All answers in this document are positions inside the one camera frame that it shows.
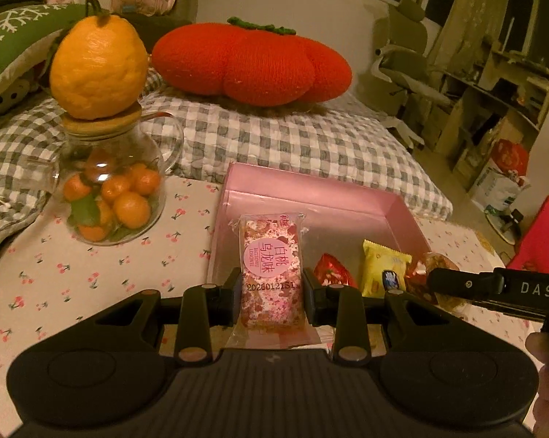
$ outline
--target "pink round label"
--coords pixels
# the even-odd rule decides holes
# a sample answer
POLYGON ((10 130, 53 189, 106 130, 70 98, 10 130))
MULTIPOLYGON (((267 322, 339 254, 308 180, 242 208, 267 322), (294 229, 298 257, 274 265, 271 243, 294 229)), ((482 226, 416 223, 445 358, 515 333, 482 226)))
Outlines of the pink round label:
POLYGON ((244 265, 257 277, 272 278, 291 266, 291 249, 278 239, 253 241, 244 251, 244 265))

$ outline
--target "chair headrest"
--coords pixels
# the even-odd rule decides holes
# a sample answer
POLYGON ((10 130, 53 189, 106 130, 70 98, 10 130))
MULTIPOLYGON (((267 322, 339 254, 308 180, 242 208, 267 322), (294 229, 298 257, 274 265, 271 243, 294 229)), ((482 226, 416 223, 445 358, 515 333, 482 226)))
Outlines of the chair headrest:
POLYGON ((424 9, 418 3, 412 0, 400 0, 397 6, 398 12, 406 16, 409 20, 420 23, 424 20, 424 9))

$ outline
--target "yellow snack package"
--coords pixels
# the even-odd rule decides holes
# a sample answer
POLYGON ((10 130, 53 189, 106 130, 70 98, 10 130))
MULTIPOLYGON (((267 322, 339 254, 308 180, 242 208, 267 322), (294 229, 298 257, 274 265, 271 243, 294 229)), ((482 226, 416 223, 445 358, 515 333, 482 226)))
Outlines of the yellow snack package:
POLYGON ((383 298, 388 289, 406 291, 406 266, 412 255, 395 251, 383 245, 364 241, 366 263, 360 283, 361 295, 370 298, 383 298))

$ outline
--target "glass teapot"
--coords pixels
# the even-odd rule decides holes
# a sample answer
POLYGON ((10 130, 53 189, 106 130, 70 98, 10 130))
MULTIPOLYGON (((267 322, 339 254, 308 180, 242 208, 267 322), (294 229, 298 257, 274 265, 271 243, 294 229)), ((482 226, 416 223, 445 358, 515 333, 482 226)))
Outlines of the glass teapot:
POLYGON ((138 103, 96 121, 64 113, 65 144, 55 160, 21 156, 22 187, 51 193, 72 235, 92 245, 116 245, 142 235, 165 206, 165 174, 183 149, 183 128, 173 125, 175 146, 166 160, 139 122, 168 112, 142 113, 138 103))

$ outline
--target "persimmon plush pillow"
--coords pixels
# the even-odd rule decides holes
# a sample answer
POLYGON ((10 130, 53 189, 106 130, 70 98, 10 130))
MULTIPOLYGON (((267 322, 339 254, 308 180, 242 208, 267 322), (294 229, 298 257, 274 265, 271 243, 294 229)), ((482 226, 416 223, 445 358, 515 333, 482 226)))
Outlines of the persimmon plush pillow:
POLYGON ((191 24, 167 33, 153 49, 153 67, 184 92, 226 95, 258 107, 324 102, 349 88, 349 64, 326 45, 286 28, 229 21, 236 23, 191 24))

